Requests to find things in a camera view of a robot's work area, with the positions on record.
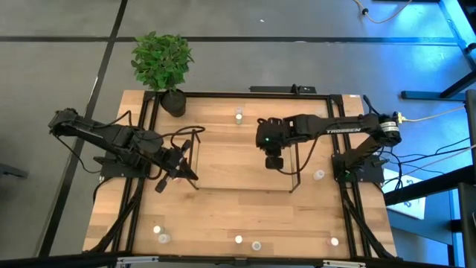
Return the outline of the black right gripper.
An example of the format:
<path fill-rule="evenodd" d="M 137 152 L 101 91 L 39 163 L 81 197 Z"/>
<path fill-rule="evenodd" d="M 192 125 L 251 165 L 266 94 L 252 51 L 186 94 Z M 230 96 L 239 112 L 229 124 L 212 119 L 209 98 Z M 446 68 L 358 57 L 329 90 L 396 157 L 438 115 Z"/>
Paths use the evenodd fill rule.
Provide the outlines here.
<path fill-rule="evenodd" d="M 258 118 L 256 147 L 266 155 L 266 168 L 283 169 L 282 149 L 297 144 L 296 116 L 286 118 Z"/>

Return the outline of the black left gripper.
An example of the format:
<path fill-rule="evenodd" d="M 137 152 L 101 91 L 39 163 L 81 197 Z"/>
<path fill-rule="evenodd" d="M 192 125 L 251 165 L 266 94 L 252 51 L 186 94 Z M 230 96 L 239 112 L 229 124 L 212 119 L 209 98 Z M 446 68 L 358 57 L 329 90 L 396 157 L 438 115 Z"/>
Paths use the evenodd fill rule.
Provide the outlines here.
<path fill-rule="evenodd" d="M 198 179 L 198 176 L 184 157 L 186 151 L 191 146 L 192 141 L 186 140 L 181 147 L 173 146 L 164 154 L 159 166 L 166 174 L 155 187 L 158 193 L 162 193 L 167 187 L 167 183 L 175 178 Z"/>

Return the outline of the black bar device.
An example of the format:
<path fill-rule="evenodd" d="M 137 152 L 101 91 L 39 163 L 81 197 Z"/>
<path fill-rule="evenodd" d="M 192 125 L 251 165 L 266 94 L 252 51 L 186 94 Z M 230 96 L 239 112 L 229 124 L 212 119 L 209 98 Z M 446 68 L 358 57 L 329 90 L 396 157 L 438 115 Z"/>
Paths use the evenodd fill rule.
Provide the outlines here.
<path fill-rule="evenodd" d="M 250 86 L 249 91 L 257 93 L 290 93 L 294 95 L 317 93 L 314 86 L 297 86 L 296 84 L 291 86 Z"/>

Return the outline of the black plant pot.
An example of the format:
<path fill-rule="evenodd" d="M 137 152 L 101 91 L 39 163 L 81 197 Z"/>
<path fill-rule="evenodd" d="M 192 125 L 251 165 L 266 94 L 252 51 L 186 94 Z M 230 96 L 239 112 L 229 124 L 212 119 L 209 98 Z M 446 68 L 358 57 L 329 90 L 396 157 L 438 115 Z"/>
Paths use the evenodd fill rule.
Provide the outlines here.
<path fill-rule="evenodd" d="M 186 112 L 186 95 L 182 90 L 167 90 L 160 99 L 161 106 L 173 117 L 179 118 Z"/>

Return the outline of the green artificial plant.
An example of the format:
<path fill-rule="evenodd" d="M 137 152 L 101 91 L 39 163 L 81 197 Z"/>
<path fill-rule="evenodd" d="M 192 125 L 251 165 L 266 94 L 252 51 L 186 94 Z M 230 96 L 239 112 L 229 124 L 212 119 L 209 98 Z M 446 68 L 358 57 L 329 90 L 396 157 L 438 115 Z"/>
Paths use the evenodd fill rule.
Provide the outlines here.
<path fill-rule="evenodd" d="M 187 39 L 172 34 L 159 36 L 152 31 L 135 37 L 135 41 L 131 60 L 135 79 L 157 92 L 176 91 L 194 62 Z"/>

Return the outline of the white printed box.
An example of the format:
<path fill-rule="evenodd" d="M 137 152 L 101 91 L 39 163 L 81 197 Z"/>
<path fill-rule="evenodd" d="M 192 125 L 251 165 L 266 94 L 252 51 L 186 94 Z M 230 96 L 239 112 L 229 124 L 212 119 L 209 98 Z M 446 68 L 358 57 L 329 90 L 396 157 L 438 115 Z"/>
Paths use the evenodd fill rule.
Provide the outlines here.
<path fill-rule="evenodd" d="M 383 169 L 384 175 L 384 184 L 382 186 L 382 190 L 384 193 L 391 192 L 395 189 L 396 184 L 398 182 L 398 175 L 397 171 L 389 170 L 384 168 Z M 412 176 L 404 175 L 402 177 L 402 187 L 406 187 L 415 183 L 421 182 L 421 179 L 417 179 Z M 419 199 L 404 201 L 397 203 L 395 205 L 388 205 L 388 209 L 391 211 L 398 212 L 400 214 L 404 214 L 406 216 L 423 220 L 425 218 L 425 198 L 421 197 Z"/>

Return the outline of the grey chair base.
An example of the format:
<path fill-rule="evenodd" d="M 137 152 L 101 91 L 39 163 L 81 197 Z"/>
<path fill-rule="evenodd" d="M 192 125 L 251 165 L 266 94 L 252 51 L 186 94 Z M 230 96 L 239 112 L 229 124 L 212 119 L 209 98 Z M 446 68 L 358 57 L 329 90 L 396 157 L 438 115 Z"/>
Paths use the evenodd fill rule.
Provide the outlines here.
<path fill-rule="evenodd" d="M 0 163 L 0 178 L 2 178 L 3 176 L 15 176 L 19 178 L 27 178 L 28 172 L 18 169 L 16 167 L 12 167 L 10 165 Z"/>

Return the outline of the wooden shelf black metal frame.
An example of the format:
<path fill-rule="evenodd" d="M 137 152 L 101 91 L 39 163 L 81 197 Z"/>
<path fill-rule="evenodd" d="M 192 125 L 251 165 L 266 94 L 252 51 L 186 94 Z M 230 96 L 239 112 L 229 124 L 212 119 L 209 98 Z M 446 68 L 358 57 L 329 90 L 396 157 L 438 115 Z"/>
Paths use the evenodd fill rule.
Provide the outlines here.
<path fill-rule="evenodd" d="M 291 191 L 298 185 L 295 149 L 282 150 L 284 172 L 266 168 L 266 155 L 255 144 L 255 134 L 218 133 L 210 129 L 198 134 L 193 148 L 193 170 L 198 188 L 245 191 Z"/>

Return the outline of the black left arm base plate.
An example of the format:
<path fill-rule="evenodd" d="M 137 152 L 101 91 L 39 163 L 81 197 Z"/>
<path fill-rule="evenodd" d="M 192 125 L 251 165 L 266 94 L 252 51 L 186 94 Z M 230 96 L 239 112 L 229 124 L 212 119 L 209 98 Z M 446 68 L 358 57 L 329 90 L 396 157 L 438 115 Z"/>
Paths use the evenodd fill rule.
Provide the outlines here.
<path fill-rule="evenodd" d="M 94 157 L 94 160 L 102 166 L 100 175 L 108 178 L 125 177 L 137 178 L 149 175 L 149 164 L 144 160 L 128 164 L 117 158 Z"/>

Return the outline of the silver aluminium bracket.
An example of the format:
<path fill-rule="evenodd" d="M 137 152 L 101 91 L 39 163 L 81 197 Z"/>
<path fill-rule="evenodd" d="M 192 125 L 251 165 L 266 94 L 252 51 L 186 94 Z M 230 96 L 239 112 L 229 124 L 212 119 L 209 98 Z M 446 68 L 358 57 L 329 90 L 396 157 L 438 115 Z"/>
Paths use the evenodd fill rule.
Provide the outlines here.
<path fill-rule="evenodd" d="M 366 268 L 366 263 L 354 261 L 323 260 L 322 268 Z"/>
<path fill-rule="evenodd" d="M 133 264 L 147 264 L 158 262 L 158 256 L 129 256 L 117 259 L 115 268 L 130 268 Z"/>

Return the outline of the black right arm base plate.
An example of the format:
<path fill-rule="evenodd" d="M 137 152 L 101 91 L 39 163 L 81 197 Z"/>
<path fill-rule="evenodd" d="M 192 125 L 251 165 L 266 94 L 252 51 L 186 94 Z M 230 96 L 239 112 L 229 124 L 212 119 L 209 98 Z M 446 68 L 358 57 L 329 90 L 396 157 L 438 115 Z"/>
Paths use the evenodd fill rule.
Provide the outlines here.
<path fill-rule="evenodd" d="M 343 154 L 332 155 L 332 169 L 337 182 L 384 182 L 384 163 L 377 155 L 371 155 L 356 165 L 346 167 Z"/>

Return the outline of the black horizontal frame beam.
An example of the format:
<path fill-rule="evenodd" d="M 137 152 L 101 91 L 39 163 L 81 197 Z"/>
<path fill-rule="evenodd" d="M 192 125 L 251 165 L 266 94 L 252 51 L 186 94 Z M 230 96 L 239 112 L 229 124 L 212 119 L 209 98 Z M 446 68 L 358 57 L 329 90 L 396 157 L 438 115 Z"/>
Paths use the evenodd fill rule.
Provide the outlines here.
<path fill-rule="evenodd" d="M 35 258 L 20 258 L 0 261 L 0 268 L 98 268 L 115 266 L 120 257 L 134 256 L 129 252 L 86 252 L 77 255 L 57 255 Z M 158 262 L 153 263 L 192 263 L 192 264 L 227 264 L 234 267 L 251 265 L 296 265 L 322 268 L 320 258 L 250 258 L 250 257 L 203 257 L 178 255 L 158 256 Z M 367 258 L 356 257 L 338 261 L 354 261 L 366 263 L 366 268 L 460 268 L 448 265 L 425 264 L 404 261 L 400 258 Z"/>

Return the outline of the black desk leg frame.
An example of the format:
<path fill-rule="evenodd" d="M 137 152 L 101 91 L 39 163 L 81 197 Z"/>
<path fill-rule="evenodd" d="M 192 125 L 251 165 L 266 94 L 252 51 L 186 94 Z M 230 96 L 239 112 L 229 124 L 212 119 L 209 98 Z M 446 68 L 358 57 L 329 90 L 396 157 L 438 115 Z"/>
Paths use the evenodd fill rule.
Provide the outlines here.
<path fill-rule="evenodd" d="M 438 5 L 470 72 L 441 92 L 402 91 L 404 100 L 463 102 L 465 91 L 476 85 L 476 0 L 439 0 Z"/>

